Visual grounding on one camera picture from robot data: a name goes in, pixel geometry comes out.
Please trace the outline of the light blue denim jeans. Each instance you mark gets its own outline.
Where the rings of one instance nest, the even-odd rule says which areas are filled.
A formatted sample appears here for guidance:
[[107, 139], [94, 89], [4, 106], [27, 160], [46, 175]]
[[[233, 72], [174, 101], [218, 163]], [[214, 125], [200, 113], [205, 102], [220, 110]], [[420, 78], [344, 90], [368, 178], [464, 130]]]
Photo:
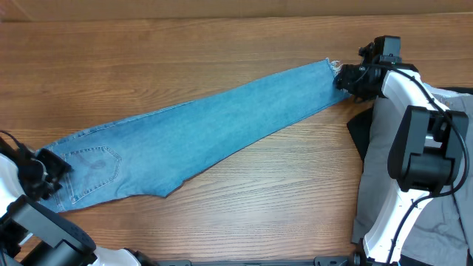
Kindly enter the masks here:
[[44, 205], [64, 212], [137, 195], [166, 197], [233, 153], [347, 97], [323, 60], [71, 134], [48, 145], [72, 171]]

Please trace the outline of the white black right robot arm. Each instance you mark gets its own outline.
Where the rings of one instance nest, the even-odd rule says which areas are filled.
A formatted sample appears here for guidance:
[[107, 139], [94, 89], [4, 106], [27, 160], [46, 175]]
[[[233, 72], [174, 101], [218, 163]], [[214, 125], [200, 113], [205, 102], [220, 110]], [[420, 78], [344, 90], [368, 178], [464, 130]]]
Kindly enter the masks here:
[[426, 205], [453, 195], [466, 181], [468, 116], [435, 99], [408, 64], [345, 64], [334, 84], [357, 98], [386, 98], [403, 116], [387, 159], [392, 182], [386, 199], [350, 258], [351, 265], [398, 265]]

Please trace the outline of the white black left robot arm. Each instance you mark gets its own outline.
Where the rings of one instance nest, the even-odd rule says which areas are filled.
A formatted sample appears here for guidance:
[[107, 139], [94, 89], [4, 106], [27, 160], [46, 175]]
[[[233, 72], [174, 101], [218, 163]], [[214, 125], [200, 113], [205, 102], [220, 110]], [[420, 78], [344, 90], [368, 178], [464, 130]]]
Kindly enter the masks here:
[[98, 247], [74, 223], [40, 204], [61, 188], [70, 164], [46, 149], [1, 147], [2, 265], [151, 265], [139, 251]]

